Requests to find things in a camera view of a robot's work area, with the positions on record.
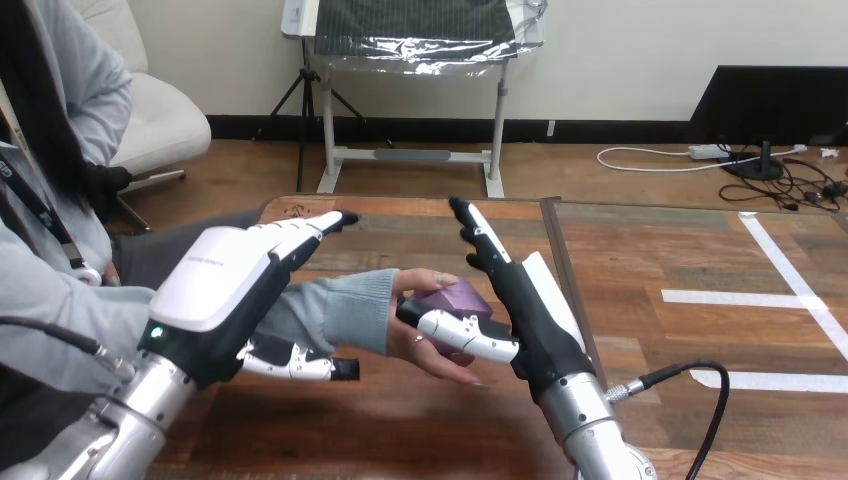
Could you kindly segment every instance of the white cable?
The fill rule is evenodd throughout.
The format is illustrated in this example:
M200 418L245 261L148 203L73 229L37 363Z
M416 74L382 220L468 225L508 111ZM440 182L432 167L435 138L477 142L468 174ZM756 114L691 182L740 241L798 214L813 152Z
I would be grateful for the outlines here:
M801 145L796 145L795 148L793 148L792 150L790 150L788 152L773 153L773 154L771 154L771 156L772 157L783 157L783 156L786 156L786 155L793 155L793 154L796 154L796 153L800 153L800 152L803 152L804 150L806 150L806 147L801 146ZM697 172L699 170L707 170L707 169L710 169L710 168L718 168L718 167L723 167L725 165L740 165L742 163L753 162L754 160L760 159L760 157L746 158L745 160L739 160L737 162L714 163L714 164L711 164L711 165L704 165L702 167L693 167L693 168L619 167L617 165L610 165L610 164L604 162L603 160L601 160L601 156L603 156L605 153L616 152L616 151L655 153L657 155L666 155L666 156L669 156L669 157L686 157L686 156L689 156L688 152L686 152L686 153L674 153L674 152L660 152L659 150L648 150L648 149L645 149L645 148L613 147L613 148L608 148L608 149L603 150L600 153L598 153L598 156L597 156L598 163L600 163L601 165L603 165L607 168L611 168L613 170L622 170L622 171L625 171L625 172L680 173L680 172Z

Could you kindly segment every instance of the person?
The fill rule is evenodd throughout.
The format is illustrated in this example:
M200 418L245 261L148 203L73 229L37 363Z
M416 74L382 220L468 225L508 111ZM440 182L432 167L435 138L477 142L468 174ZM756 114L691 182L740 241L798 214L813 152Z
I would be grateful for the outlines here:
M155 289L197 236L214 225L247 228L260 210L110 241L91 208L101 189L86 169L108 166L117 151L132 108L131 77L68 0L7 0L2 10L0 80L43 178L9 134L8 119L0 122L0 161L53 206L86 265L111 286L78 280L57 236L0 181L0 317L64 326L134 358ZM394 315L403 291L454 282L415 269L292 285L259 330L327 354L340 345L363 348L479 386L464 368L469 358L441 356ZM15 326L0 326L0 364L0 471L36 455L115 381L85 354Z

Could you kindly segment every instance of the black monitor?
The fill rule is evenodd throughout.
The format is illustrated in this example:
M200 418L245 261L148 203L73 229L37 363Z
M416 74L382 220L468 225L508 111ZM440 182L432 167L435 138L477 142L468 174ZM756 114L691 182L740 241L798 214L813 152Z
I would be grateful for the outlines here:
M846 124L848 67L719 66L686 138L693 144L833 145ZM742 167L758 170L746 178L779 176L779 164L768 165L769 158L725 169L736 175Z

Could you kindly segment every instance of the gray sleeve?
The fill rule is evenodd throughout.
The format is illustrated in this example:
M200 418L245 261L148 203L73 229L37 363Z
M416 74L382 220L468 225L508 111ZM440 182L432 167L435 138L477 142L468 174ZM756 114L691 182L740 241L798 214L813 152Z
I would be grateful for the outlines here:
M153 292L89 287L56 272L0 222L0 316L48 322L133 359ZM100 393L115 378L88 355L43 333L0 326L0 363L61 390Z
M132 77L124 69L121 55L100 38L68 0L42 4L68 119L83 157L108 166L129 125Z
M386 355L396 272L379 270L292 285L258 330L324 353L348 345Z

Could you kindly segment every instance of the black baseboard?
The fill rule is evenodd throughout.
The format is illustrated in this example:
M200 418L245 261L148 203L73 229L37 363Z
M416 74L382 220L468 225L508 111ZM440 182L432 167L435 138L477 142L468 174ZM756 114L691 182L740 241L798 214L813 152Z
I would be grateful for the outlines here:
M261 129L262 140L300 139L300 117L279 116L269 125L267 116L209 115L212 138L251 140ZM688 122L563 120L548 136L547 120L507 120L505 143L679 143ZM365 125L355 118L336 117L339 143L394 142L491 143L492 120L443 118L369 118ZM323 141L321 119L310 132L313 142Z

